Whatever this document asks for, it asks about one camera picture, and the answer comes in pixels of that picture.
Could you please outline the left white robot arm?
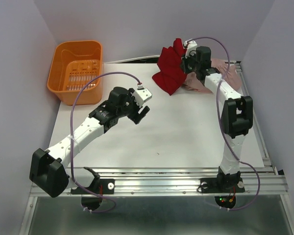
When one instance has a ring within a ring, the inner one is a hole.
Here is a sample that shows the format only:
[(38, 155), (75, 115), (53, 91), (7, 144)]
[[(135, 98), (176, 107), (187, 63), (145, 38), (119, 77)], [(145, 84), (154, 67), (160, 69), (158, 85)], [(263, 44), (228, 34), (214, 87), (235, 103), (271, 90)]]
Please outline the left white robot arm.
[(38, 148), (33, 153), (29, 179), (50, 197), (59, 196), (74, 184), (73, 175), (66, 172), (74, 157), (119, 119), (127, 117), (138, 124), (149, 112), (145, 103), (151, 98), (152, 93), (143, 86), (136, 90), (115, 87), (108, 99), (91, 111), (71, 134), (46, 150)]

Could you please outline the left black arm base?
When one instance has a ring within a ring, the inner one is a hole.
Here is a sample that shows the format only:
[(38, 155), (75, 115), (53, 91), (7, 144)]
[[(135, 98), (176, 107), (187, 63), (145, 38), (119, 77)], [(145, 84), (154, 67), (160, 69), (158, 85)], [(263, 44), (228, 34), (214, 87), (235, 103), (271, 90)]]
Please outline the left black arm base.
[[(115, 187), (115, 179), (108, 178), (108, 179), (94, 179), (90, 183), (90, 185), (86, 187), (86, 189), (95, 194), (111, 195), (111, 194), (114, 194), (114, 187)], [(77, 187), (76, 189), (72, 188), (70, 193), (73, 195), (83, 195), (83, 194), (90, 195), (89, 192), (83, 190), (80, 187)]]

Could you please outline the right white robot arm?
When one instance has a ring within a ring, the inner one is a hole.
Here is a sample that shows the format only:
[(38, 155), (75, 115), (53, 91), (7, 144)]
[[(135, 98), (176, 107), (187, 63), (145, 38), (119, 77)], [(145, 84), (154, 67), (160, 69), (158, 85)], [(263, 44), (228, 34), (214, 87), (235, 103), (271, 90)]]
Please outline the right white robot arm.
[(186, 50), (181, 63), (183, 72), (194, 72), (197, 80), (216, 95), (217, 105), (222, 105), (222, 111), (217, 108), (217, 115), (225, 144), (220, 164), (222, 175), (216, 178), (216, 187), (227, 191), (233, 186), (231, 177), (239, 174), (242, 145), (253, 126), (253, 100), (234, 90), (221, 72), (212, 67), (209, 47), (198, 46), (194, 41), (185, 42), (183, 47)]

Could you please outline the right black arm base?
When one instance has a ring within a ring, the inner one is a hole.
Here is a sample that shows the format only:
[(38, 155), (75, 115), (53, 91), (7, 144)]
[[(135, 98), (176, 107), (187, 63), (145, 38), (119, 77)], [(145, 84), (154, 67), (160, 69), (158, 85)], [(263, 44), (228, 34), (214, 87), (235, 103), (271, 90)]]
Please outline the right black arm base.
[(219, 170), (216, 177), (200, 178), (197, 192), (208, 194), (243, 193), (245, 192), (245, 187), (241, 178), (241, 172), (224, 174)]

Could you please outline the red pleated skirt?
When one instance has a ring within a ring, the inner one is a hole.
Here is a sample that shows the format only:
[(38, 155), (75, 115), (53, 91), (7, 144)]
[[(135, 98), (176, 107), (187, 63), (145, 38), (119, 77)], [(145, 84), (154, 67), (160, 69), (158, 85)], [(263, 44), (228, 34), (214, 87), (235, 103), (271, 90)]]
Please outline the red pleated skirt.
[(169, 95), (174, 94), (186, 80), (187, 75), (180, 67), (182, 55), (185, 52), (182, 40), (176, 38), (172, 46), (162, 48), (159, 56), (157, 66), (160, 71), (154, 74), (152, 79), (159, 88)]

